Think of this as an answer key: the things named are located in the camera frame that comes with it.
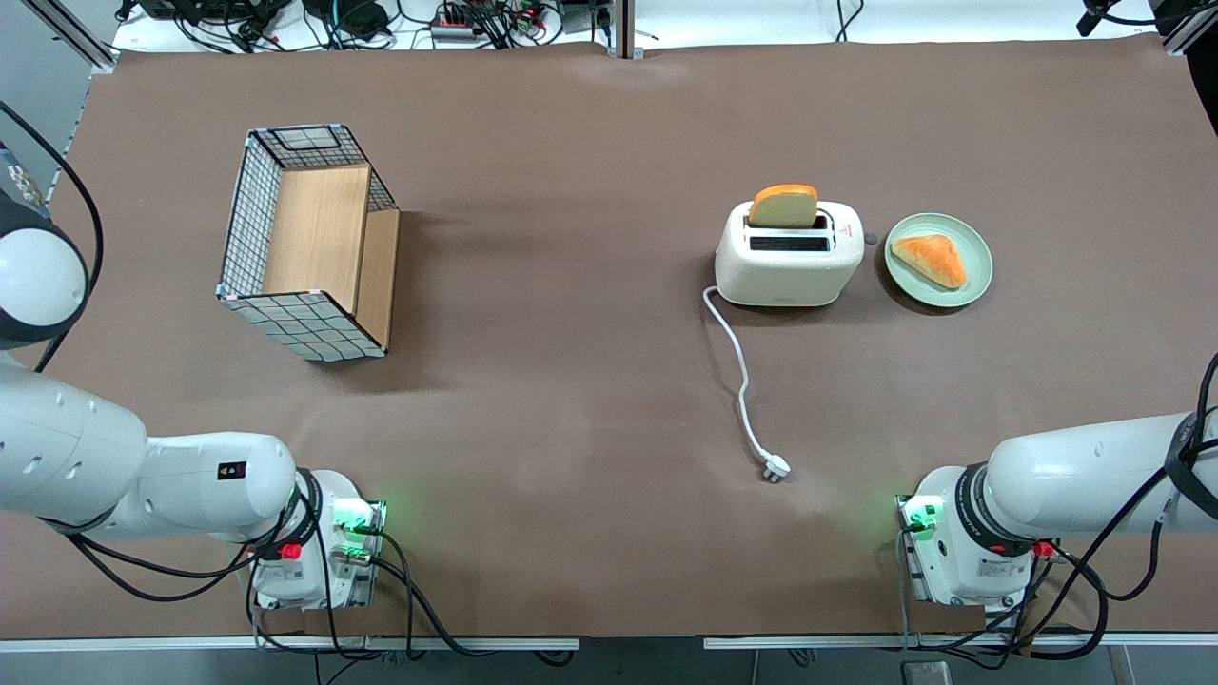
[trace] brown paper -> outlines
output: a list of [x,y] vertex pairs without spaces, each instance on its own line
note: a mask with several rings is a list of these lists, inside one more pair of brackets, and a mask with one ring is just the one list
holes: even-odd
[[[246,130],[325,122],[351,127],[407,212],[384,360],[303,362],[213,297]],[[125,54],[71,161],[106,267],[49,373],[153,435],[272,433],[350,475],[389,501],[456,634],[895,633],[895,495],[1012,435],[1184,411],[1218,349],[1218,141],[1152,35],[642,62]],[[727,212],[789,182],[879,236],[957,216],[995,277],[938,316],[872,247],[832,306],[725,305],[758,435],[793,468],[771,485],[699,293]],[[54,212],[88,254],[66,185]],[[248,634],[235,581],[153,606],[32,518],[4,516],[0,536],[5,639]],[[1097,557],[1110,586],[1136,580],[1145,545]],[[130,548],[224,563],[205,536]],[[1211,539],[1164,536],[1158,579],[1112,628],[1218,629],[1218,597],[1186,591],[1216,563]],[[345,628],[401,631],[403,611],[385,598]],[[954,626],[932,613],[920,629]]]

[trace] plate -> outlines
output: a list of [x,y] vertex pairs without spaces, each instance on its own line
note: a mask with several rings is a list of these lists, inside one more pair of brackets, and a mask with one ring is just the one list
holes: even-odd
[[[959,290],[939,285],[893,255],[894,240],[931,233],[942,233],[956,243],[960,258],[965,262],[965,273],[968,274],[968,282]],[[910,297],[935,307],[962,307],[980,297],[994,279],[994,257],[980,234],[956,217],[934,212],[914,215],[896,222],[884,241],[884,263],[901,290]]]

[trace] white power cord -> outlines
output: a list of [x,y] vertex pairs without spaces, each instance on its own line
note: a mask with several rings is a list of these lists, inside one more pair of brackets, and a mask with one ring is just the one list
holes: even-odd
[[744,364],[744,351],[741,350],[741,341],[737,340],[736,333],[732,332],[732,327],[727,324],[727,319],[723,318],[723,314],[719,313],[714,302],[710,301],[710,296],[715,293],[719,293],[719,288],[714,285],[703,290],[702,301],[706,303],[710,313],[715,314],[719,325],[722,325],[723,330],[727,332],[727,338],[732,341],[732,347],[736,349],[736,361],[741,364],[741,391],[736,394],[736,403],[741,407],[741,422],[744,424],[744,433],[748,434],[749,442],[753,444],[753,450],[765,464],[765,472],[761,475],[770,480],[770,483],[778,483],[790,473],[790,466],[787,464],[787,460],[762,447],[761,442],[758,442],[758,436],[753,433],[753,424],[749,423],[749,408],[744,403],[744,392],[749,389],[749,367]]

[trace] toaster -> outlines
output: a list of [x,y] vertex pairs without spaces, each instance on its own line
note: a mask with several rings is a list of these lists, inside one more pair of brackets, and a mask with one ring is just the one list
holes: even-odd
[[753,202],[727,216],[715,250],[719,294],[736,305],[820,307],[838,299],[862,261],[859,213],[820,202],[810,228],[749,225]]

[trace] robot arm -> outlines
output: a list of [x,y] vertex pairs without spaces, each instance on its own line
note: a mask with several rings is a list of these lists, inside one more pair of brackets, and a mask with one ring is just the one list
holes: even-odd
[[384,508],[345,477],[297,469],[270,435],[150,439],[130,411],[5,351],[62,335],[88,297],[67,235],[0,191],[0,509],[91,540],[259,540],[259,605],[367,603],[375,568],[356,562],[379,552],[380,538],[365,533],[382,525]]
[[[938,468],[900,505],[912,535],[911,569],[920,598],[1001,611],[1023,597],[1032,544],[1101,533],[1160,468],[1179,452],[1194,414],[1138,418],[1023,435],[1002,441],[988,462]],[[1218,435],[1209,421],[1203,440]],[[1192,474],[1218,490],[1218,447],[1201,452]],[[1116,533],[1213,531],[1218,519],[1162,479]]]

